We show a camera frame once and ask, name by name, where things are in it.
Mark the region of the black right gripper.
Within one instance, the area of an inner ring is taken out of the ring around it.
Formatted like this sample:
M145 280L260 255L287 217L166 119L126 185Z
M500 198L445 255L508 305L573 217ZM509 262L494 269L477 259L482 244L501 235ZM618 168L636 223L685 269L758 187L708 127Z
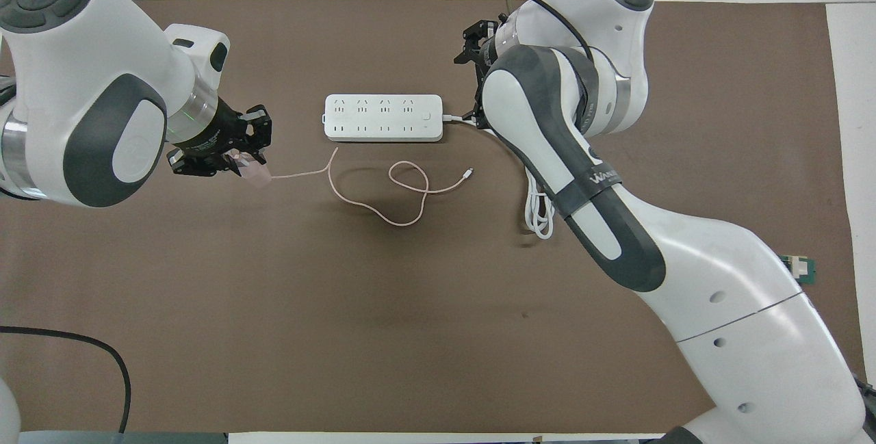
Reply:
M479 79L484 79L492 64L498 59L497 43L501 40L498 32L504 25L502 21L479 20L463 30L462 51L453 59L454 63L469 63L479 60ZM488 129L488 122L482 107L482 88L476 89L472 111L466 113L466 122L478 129Z

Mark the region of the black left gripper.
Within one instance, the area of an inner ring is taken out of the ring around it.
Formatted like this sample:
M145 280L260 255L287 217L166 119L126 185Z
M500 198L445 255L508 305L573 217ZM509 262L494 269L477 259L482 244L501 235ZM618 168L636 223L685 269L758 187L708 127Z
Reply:
M190 138L175 136L175 147L183 151L170 151L169 164L175 174L212 177L217 172L241 173L232 158L222 152L233 148L235 140L244 139L243 151L250 156L260 155L263 148L271 145L272 119L265 105L254 105L246 113L232 110L222 99L217 100L216 110L207 110L212 116L203 125L197 123ZM186 154L217 154L207 157Z

